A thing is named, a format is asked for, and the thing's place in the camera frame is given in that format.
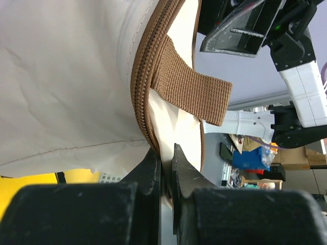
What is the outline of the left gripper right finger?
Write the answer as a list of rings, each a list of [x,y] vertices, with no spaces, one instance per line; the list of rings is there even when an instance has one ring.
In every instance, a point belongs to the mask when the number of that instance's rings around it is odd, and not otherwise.
[[[178,144],[172,199],[178,244],[326,244],[326,222],[310,194],[219,188],[188,162]]]

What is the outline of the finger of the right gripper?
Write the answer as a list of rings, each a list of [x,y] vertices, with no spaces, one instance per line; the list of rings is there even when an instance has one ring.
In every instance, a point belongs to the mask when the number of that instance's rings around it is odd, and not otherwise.
[[[256,57],[283,1],[241,1],[202,41],[200,51]]]

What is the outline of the cream capybara laundry bag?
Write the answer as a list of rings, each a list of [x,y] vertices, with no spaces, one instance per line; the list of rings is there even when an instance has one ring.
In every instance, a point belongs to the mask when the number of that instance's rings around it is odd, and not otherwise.
[[[200,170],[232,84],[193,70],[200,1],[2,1],[1,175]]]

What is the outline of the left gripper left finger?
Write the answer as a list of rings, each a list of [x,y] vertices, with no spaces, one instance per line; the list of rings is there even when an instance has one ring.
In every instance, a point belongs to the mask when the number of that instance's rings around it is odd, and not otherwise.
[[[1,220],[1,244],[160,244],[158,154],[117,183],[29,185]]]

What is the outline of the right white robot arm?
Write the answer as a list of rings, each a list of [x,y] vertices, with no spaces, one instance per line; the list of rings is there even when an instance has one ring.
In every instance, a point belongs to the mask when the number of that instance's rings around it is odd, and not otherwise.
[[[308,25],[319,1],[203,1],[200,51],[255,57],[270,48],[290,105],[267,111],[228,111],[222,126],[206,133],[258,137],[280,148],[298,148],[326,138],[326,80],[319,71]]]

